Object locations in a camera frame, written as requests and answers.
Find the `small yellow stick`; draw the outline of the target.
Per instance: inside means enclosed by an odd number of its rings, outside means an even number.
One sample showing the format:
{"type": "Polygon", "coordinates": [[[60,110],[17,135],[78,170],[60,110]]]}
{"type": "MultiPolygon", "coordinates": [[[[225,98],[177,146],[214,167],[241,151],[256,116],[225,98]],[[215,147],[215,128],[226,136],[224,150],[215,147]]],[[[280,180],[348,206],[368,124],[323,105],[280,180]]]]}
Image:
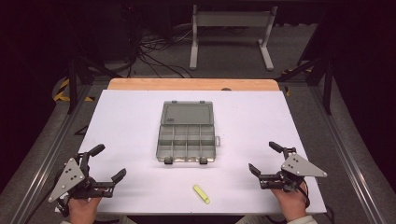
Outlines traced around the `small yellow stick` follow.
{"type": "Polygon", "coordinates": [[[192,188],[206,204],[210,204],[209,197],[198,185],[194,185],[192,188]]]}

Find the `black metal stand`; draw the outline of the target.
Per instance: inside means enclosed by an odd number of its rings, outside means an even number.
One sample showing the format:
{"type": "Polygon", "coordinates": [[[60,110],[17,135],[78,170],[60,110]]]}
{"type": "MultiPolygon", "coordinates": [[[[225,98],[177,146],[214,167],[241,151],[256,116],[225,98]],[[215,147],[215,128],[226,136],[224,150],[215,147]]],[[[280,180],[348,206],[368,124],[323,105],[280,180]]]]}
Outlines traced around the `black metal stand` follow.
{"type": "Polygon", "coordinates": [[[78,78],[81,79],[83,85],[91,85],[93,82],[93,77],[89,75],[89,67],[93,67],[96,70],[98,70],[100,74],[103,74],[111,78],[120,77],[120,75],[118,75],[117,73],[85,57],[78,55],[71,58],[68,61],[68,66],[67,66],[67,72],[68,72],[67,77],[69,79],[69,92],[70,92],[68,114],[73,113],[74,109],[77,107],[79,102],[78,78]]]}
{"type": "Polygon", "coordinates": [[[285,75],[281,75],[276,78],[276,82],[285,82],[292,77],[301,74],[308,68],[311,68],[311,72],[305,79],[308,86],[317,86],[319,82],[324,79],[324,90],[322,96],[322,104],[328,115],[331,112],[331,96],[332,96],[332,61],[333,57],[320,57],[313,61],[306,62],[298,67],[287,72],[285,75]]]}

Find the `yellow black hazard tape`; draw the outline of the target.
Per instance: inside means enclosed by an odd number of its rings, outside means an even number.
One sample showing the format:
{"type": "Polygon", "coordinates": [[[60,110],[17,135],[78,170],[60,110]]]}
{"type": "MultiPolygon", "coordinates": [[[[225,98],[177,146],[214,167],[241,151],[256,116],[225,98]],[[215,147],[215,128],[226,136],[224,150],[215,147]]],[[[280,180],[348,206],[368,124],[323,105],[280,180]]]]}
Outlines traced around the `yellow black hazard tape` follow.
{"type": "MultiPolygon", "coordinates": [[[[284,70],[282,73],[281,73],[281,76],[285,76],[285,75],[287,75],[288,73],[290,73],[290,72],[292,72],[292,69],[286,69],[286,70],[284,70]]],[[[303,72],[301,72],[302,74],[310,74],[312,72],[312,68],[307,68],[307,69],[305,69],[303,72]]],[[[287,96],[291,96],[291,93],[290,93],[290,88],[289,88],[289,86],[285,86],[284,87],[284,90],[285,90],[285,93],[286,93],[286,95],[287,96]]]]}
{"type": "Polygon", "coordinates": [[[65,90],[69,84],[69,79],[66,78],[60,85],[59,90],[57,93],[54,95],[53,100],[54,101],[63,101],[63,102],[69,102],[71,98],[69,96],[65,96],[65,90]]]}

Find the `wooden table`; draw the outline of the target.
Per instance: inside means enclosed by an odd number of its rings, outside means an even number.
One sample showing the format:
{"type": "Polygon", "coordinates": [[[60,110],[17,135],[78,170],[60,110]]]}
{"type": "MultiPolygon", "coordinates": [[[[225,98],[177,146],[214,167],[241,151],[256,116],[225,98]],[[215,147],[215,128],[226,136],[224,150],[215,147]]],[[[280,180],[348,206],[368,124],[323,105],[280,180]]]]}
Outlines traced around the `wooden table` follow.
{"type": "Polygon", "coordinates": [[[113,78],[109,90],[134,91],[279,91],[273,79],[113,78]]]}

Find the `person's left hand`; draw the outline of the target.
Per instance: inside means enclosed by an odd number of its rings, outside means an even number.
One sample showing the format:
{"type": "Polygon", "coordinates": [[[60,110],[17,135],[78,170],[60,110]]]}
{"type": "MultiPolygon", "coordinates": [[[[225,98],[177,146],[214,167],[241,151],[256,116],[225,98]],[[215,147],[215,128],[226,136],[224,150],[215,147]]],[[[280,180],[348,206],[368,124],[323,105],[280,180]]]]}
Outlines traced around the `person's left hand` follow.
{"type": "Polygon", "coordinates": [[[71,224],[93,224],[101,198],[71,199],[69,201],[69,220],[71,224]]]}

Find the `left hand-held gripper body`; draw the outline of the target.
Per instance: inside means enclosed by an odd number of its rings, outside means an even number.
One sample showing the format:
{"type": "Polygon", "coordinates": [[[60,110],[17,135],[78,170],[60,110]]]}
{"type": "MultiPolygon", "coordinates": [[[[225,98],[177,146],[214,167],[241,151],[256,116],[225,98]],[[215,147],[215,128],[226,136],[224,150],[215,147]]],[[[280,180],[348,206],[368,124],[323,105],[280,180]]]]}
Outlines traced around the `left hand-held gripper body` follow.
{"type": "Polygon", "coordinates": [[[97,182],[89,175],[89,158],[96,153],[78,153],[70,158],[58,174],[57,182],[49,196],[49,202],[57,202],[57,209],[64,217],[69,216],[69,201],[73,199],[111,198],[114,182],[97,182]]]}

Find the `grey plastic compartment box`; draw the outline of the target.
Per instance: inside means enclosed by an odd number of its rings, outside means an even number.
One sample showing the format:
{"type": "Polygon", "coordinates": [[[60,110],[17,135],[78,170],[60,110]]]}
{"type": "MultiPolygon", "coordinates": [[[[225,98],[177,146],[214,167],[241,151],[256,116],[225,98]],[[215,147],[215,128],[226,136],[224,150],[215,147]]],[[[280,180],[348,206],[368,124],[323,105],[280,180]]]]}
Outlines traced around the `grey plastic compartment box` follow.
{"type": "Polygon", "coordinates": [[[163,103],[156,151],[158,161],[208,164],[215,161],[218,145],[212,102],[163,103]]]}

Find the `white sheet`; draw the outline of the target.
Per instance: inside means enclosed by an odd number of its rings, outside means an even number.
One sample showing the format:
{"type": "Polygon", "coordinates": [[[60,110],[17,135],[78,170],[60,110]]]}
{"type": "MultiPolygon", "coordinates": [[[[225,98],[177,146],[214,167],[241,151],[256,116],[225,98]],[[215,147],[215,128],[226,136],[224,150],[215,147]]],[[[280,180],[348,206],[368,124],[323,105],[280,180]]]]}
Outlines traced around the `white sheet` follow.
{"type": "Polygon", "coordinates": [[[105,90],[79,149],[105,145],[89,161],[97,181],[109,180],[120,169],[127,171],[113,196],[100,202],[101,214],[264,215],[278,213],[279,207],[248,165],[265,174],[279,171],[284,158],[269,148],[270,141],[305,154],[281,91],[105,90]],[[214,162],[166,165],[157,160],[163,103],[172,100],[213,103],[220,139],[214,162]],[[207,194],[210,204],[194,185],[207,194]]]}

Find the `person's right hand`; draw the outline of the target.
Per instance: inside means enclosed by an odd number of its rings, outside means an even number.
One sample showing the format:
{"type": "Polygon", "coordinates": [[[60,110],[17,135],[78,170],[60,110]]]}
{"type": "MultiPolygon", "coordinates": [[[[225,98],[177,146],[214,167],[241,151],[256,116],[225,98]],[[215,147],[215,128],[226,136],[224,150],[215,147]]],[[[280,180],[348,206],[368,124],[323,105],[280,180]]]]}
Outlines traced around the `person's right hand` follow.
{"type": "Polygon", "coordinates": [[[294,221],[307,215],[305,209],[305,196],[299,191],[284,192],[281,189],[272,189],[284,218],[294,221]]]}

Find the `aluminium rail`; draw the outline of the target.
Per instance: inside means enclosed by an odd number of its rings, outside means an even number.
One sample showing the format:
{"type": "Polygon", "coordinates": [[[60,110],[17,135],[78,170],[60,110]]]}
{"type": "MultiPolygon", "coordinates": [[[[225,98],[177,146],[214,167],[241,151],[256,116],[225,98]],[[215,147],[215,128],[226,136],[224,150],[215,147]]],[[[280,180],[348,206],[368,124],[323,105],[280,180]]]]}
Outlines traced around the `aluminium rail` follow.
{"type": "Polygon", "coordinates": [[[23,224],[33,211],[35,201],[39,197],[40,191],[43,189],[50,175],[50,170],[52,169],[53,164],[56,162],[66,134],[70,129],[75,117],[77,116],[78,111],[82,107],[85,97],[88,95],[90,89],[90,86],[83,85],[80,89],[80,92],[78,93],[77,104],[75,105],[73,111],[62,116],[61,126],[54,131],[55,135],[50,142],[49,149],[45,153],[44,159],[39,163],[39,167],[34,174],[33,180],[29,184],[29,189],[26,191],[23,199],[21,200],[21,203],[13,215],[10,224],[23,224]]]}
{"type": "Polygon", "coordinates": [[[367,182],[357,164],[350,150],[344,142],[341,133],[336,125],[336,122],[331,114],[329,114],[323,103],[324,98],[321,95],[319,88],[309,87],[310,93],[318,106],[321,116],[323,117],[328,129],[330,130],[332,140],[335,143],[337,154],[340,157],[341,163],[343,163],[348,178],[351,182],[355,193],[357,194],[364,213],[368,217],[371,224],[386,224],[386,220],[378,210],[375,198],[370,191],[367,182]]]}

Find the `white metal desk frame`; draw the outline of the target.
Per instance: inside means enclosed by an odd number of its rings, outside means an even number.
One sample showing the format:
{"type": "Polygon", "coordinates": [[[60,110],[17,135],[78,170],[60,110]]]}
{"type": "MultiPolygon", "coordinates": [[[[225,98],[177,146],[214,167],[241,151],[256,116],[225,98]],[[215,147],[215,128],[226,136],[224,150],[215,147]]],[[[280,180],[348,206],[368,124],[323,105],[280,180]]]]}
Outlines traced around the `white metal desk frame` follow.
{"type": "Polygon", "coordinates": [[[198,28],[199,27],[261,27],[263,38],[258,40],[262,59],[268,71],[274,70],[267,44],[276,18],[277,7],[264,11],[200,11],[193,6],[191,16],[192,43],[190,69],[195,70],[198,62],[198,28]]]}

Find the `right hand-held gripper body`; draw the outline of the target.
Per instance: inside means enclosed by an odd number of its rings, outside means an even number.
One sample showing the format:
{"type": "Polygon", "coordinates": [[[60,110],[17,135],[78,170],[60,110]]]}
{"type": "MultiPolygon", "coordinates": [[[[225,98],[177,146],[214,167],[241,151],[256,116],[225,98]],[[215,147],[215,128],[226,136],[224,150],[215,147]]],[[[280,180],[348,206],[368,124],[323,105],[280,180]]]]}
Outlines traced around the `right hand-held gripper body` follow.
{"type": "Polygon", "coordinates": [[[275,175],[261,175],[259,182],[262,189],[282,189],[285,192],[296,191],[306,176],[327,177],[327,173],[315,164],[300,156],[295,147],[283,147],[285,161],[275,175]]]}

